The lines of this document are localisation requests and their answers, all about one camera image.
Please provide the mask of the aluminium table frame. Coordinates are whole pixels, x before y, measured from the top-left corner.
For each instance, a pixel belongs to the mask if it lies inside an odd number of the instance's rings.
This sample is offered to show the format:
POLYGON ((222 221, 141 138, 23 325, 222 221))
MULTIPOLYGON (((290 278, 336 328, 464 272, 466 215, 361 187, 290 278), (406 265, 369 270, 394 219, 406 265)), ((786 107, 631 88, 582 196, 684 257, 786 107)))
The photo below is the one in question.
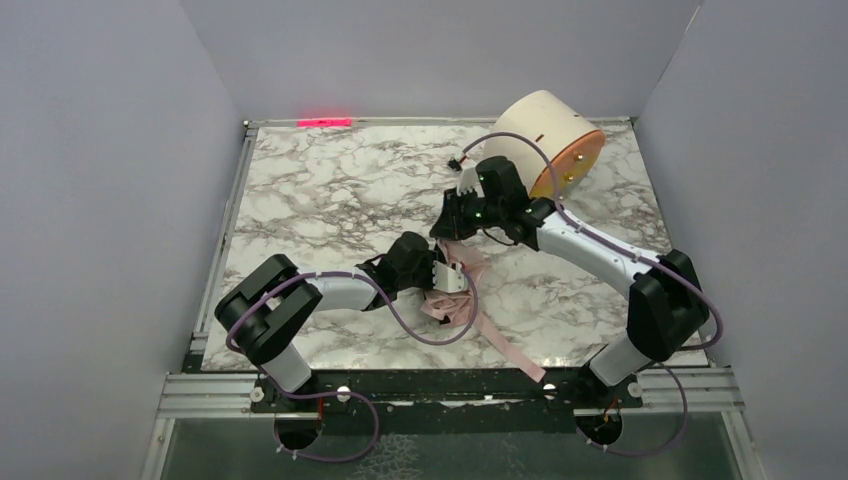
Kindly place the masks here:
POLYGON ((142 471, 146 479, 175 473, 183 424, 269 420, 304 427, 337 417, 341 424, 326 428, 324 436, 358 439, 369 434, 356 421, 363 412, 379 415, 380 437, 370 454, 355 462, 359 477, 383 468, 393 475, 410 471, 425 441, 455 440, 469 448, 473 439, 488 437, 504 440, 504 458, 518 476, 524 469, 516 438, 563 437, 575 445, 578 466, 592 476, 609 470, 631 478, 719 479, 719 466, 726 463, 730 478, 764 477, 743 396, 728 367, 655 365, 631 375, 615 391, 622 440, 614 451, 603 451, 582 431, 602 411, 580 399, 574 367, 550 367, 538 384, 515 368, 319 370, 313 387, 334 396, 317 400, 315 411, 305 413, 273 393, 258 372, 204 370, 211 329, 211 310, 204 307, 182 371, 165 380, 155 439, 142 471))

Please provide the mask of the pink tape marker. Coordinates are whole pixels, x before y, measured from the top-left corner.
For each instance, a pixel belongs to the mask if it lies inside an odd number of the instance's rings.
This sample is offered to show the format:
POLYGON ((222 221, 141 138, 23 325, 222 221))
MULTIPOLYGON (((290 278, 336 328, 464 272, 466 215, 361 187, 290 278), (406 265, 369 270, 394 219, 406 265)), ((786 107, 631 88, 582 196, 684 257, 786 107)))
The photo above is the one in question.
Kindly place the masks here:
POLYGON ((351 118, 313 118, 300 119, 296 122, 298 128, 346 128, 352 125, 351 118))

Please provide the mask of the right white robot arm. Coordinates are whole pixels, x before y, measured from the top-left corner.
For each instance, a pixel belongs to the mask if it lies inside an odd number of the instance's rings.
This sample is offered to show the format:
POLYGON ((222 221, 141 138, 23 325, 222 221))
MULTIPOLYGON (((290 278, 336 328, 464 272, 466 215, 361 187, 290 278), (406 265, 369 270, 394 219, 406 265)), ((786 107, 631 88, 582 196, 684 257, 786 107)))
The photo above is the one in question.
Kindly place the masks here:
POLYGON ((558 210, 549 198, 530 197, 504 156, 485 159, 469 173, 482 191, 446 190, 432 238, 460 241, 499 228, 515 243, 593 274, 627 300, 625 332, 584 368, 593 384, 610 388, 666 361, 708 320, 697 274, 683 252, 637 248, 558 210))

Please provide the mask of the pink folding umbrella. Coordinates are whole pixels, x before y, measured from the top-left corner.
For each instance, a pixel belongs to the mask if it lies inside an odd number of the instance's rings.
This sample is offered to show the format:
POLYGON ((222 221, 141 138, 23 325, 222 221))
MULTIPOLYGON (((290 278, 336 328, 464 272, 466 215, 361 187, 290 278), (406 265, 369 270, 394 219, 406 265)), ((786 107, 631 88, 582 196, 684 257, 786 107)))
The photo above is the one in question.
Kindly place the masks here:
MULTIPOLYGON (((467 272, 478 292, 481 280, 488 268, 484 255, 472 247, 459 242, 438 241, 437 252, 445 256, 448 266, 458 266, 467 272)), ((540 383, 545 370, 513 345, 484 313, 482 300, 478 301, 477 313, 473 313, 472 293, 469 287, 458 292, 445 293, 438 290, 424 293, 421 311, 437 320, 447 319, 450 327, 465 327, 470 322, 480 334, 513 366, 521 370, 532 381, 540 383)))

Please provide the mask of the beige cylindrical umbrella stand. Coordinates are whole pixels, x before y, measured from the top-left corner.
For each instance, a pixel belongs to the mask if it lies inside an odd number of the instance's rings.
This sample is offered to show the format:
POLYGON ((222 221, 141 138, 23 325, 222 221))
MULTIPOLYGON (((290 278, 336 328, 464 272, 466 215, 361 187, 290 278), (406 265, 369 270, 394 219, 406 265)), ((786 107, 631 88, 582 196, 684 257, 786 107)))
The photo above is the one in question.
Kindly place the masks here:
POLYGON ((494 132, 512 132, 530 140, 549 158, 553 171, 531 146, 496 137, 483 143, 483 156, 505 156, 512 161, 531 197, 554 196, 583 178, 605 144, 600 128, 586 120, 547 90, 530 93, 497 119, 494 132))

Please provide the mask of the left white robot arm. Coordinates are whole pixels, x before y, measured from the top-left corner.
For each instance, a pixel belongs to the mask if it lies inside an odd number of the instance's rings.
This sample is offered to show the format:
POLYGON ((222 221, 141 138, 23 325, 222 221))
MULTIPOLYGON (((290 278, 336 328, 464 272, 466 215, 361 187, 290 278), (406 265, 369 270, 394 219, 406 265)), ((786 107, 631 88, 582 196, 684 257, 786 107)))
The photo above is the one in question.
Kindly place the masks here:
POLYGON ((436 265, 445 256, 417 233, 405 232, 389 250, 353 269, 320 273, 300 269, 274 254, 231 289, 214 316, 229 345, 283 391, 297 392, 312 369, 293 345, 316 312, 371 311, 386 307, 408 289, 431 290, 436 265))

